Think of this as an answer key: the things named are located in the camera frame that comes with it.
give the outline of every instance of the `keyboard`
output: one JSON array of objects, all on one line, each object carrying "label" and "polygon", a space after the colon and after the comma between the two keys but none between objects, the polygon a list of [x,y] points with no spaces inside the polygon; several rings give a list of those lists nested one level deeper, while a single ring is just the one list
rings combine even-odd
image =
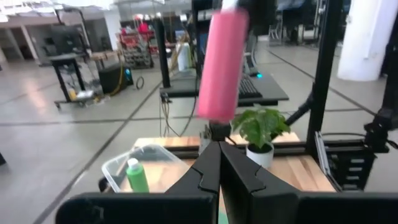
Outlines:
[{"label": "keyboard", "polygon": [[245,98],[262,98],[249,77],[242,77],[239,85],[239,99]]}]

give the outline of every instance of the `floor line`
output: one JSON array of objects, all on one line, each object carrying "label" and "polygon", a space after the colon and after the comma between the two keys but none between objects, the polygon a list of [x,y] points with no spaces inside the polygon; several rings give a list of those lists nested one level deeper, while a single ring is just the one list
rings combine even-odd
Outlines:
[{"label": "floor line", "polygon": [[[347,109],[328,109],[325,110],[326,113],[335,113],[335,112],[350,112],[350,111],[363,111],[361,108],[347,108]],[[291,114],[295,111],[281,111],[281,113]],[[171,116],[169,119],[188,119],[189,116]],[[151,118],[132,118],[130,121],[155,121],[159,120],[159,117],[151,117]]]},{"label": "floor line", "polygon": [[47,125],[59,125],[59,124],[102,124],[102,123],[124,122],[125,120],[126,119],[95,119],[95,120],[81,120],[81,121],[4,122],[0,123],[0,127],[47,126]]},{"label": "floor line", "polygon": [[[361,108],[347,108],[347,109],[329,109],[325,112],[345,112],[345,111],[362,111]],[[281,111],[281,113],[294,113],[294,111]],[[189,116],[171,116],[169,119],[188,119]],[[159,120],[159,117],[150,118],[131,118],[129,121],[153,121]],[[0,123],[0,127],[19,127],[19,126],[50,126],[50,125],[63,125],[63,124],[104,124],[104,123],[117,123],[125,122],[126,119],[95,119],[95,120],[81,120],[81,121],[40,121],[40,122],[4,122]]]},{"label": "floor line", "polygon": [[44,90],[44,89],[49,88],[49,87],[51,87],[51,86],[54,86],[54,85],[56,85],[57,83],[58,83],[58,82],[53,83],[53,84],[49,84],[49,85],[46,85],[46,86],[43,86],[43,87],[40,87],[40,88],[38,88],[38,89],[36,89],[36,90],[32,90],[32,91],[30,91],[30,92],[28,92],[28,93],[23,93],[23,94],[21,94],[21,95],[19,95],[19,96],[15,96],[15,97],[13,97],[13,98],[11,98],[11,99],[9,99],[9,100],[6,100],[6,101],[4,101],[4,102],[1,102],[1,103],[0,103],[0,106],[1,106],[1,105],[5,105],[6,103],[10,103],[10,102],[12,102],[12,101],[19,100],[19,99],[21,99],[21,98],[27,96],[29,93],[31,93],[31,92],[33,92],[33,91],[41,91],[41,90]]},{"label": "floor line", "polygon": [[[282,57],[276,55],[274,52],[271,52],[270,50],[267,50],[267,51],[268,51],[270,54],[272,54],[273,56],[275,56],[275,57],[277,57],[277,58],[283,60],[284,62],[286,62],[286,63],[289,64],[290,66],[296,68],[297,70],[299,70],[300,72],[302,72],[304,75],[310,77],[310,78],[313,79],[313,80],[315,79],[315,78],[314,78],[312,75],[310,75],[308,72],[306,72],[306,71],[302,70],[301,68],[298,68],[296,65],[294,65],[294,64],[292,64],[292,63],[286,61],[286,60],[283,59]],[[353,105],[355,105],[355,106],[361,108],[362,110],[366,111],[367,113],[369,113],[369,114],[371,114],[371,115],[373,115],[373,116],[376,115],[375,112],[371,111],[369,108],[363,106],[362,104],[358,103],[357,101],[354,101],[354,100],[351,99],[350,97],[348,97],[348,96],[342,94],[342,92],[336,90],[335,88],[331,87],[330,85],[329,85],[329,90],[332,91],[333,93],[336,93],[338,96],[342,97],[342,98],[345,99],[346,101],[349,101],[349,102],[352,103]]]},{"label": "floor line", "polygon": [[123,122],[122,125],[109,137],[109,139],[101,146],[101,148],[91,157],[91,159],[85,164],[85,166],[77,173],[74,178],[67,184],[67,186],[55,197],[55,199],[52,201],[50,205],[47,206],[47,208],[36,218],[36,220],[33,222],[33,224],[41,224],[43,223],[46,218],[52,213],[52,211],[59,205],[59,203],[62,201],[63,198],[67,196],[67,194],[70,192],[70,190],[73,187],[73,184],[76,182],[76,180],[84,173],[86,170],[88,170],[99,158],[99,156],[104,152],[104,150],[113,142],[113,140],[116,138],[116,136],[127,126],[127,124],[130,122],[130,119],[141,109],[142,106],[146,103],[146,101],[156,92],[158,87],[160,87],[160,84],[162,82],[159,82],[152,90],[151,92],[143,99],[143,101],[138,105],[138,107],[126,118]]},{"label": "floor line", "polygon": [[319,52],[319,49],[316,49],[315,47],[309,47],[309,46],[306,46],[306,45],[300,45],[299,47],[303,47],[303,48],[305,48],[305,49],[310,49],[310,50]]}]

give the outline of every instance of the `white pot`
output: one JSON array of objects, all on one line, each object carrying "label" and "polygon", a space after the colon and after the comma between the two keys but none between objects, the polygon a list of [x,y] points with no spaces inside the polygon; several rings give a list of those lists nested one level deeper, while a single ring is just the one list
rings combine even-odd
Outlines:
[{"label": "white pot", "polygon": [[246,146],[246,155],[248,158],[259,164],[263,168],[269,168],[272,164],[272,159],[274,158],[274,146],[272,146],[272,150],[266,153],[256,153],[252,152]]}]

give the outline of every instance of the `doorway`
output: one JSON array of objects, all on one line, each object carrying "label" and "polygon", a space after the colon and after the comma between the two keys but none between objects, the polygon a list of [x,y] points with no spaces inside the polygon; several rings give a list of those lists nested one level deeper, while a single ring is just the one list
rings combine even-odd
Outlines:
[{"label": "doorway", "polygon": [[15,38],[15,41],[17,43],[19,50],[21,51],[23,58],[25,60],[32,60],[33,55],[32,52],[30,51],[29,45],[26,41],[24,33],[22,32],[22,29],[20,27],[11,28],[11,32]]}]

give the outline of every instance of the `wooden tabletop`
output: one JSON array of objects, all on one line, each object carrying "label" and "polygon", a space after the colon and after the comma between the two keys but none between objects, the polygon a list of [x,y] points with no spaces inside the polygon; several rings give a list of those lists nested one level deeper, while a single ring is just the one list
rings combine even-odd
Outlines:
[{"label": "wooden tabletop", "polygon": [[92,59],[92,60],[103,60],[103,59],[108,59],[109,57],[112,57],[112,56],[118,56],[120,54],[121,54],[121,52],[119,50],[104,51],[104,52],[93,52],[90,55],[90,59]]},{"label": "wooden tabletop", "polygon": [[[231,136],[237,144],[246,144],[247,142],[239,135]],[[299,138],[295,133],[286,133],[274,139],[274,142],[296,142]],[[145,146],[148,144],[160,144],[163,147],[180,146],[198,146],[200,138],[191,137],[172,137],[172,138],[139,138],[134,146]],[[146,171],[149,187],[151,191],[160,191],[160,188],[171,187],[195,162],[195,160],[184,160],[188,166],[181,164],[170,164],[163,162],[146,162],[144,168]],[[311,156],[287,156],[275,157],[271,167],[268,169],[278,178],[288,184],[303,191],[322,191],[334,192],[335,189],[329,180],[318,167]],[[127,181],[121,186],[122,192],[131,192]]]}]

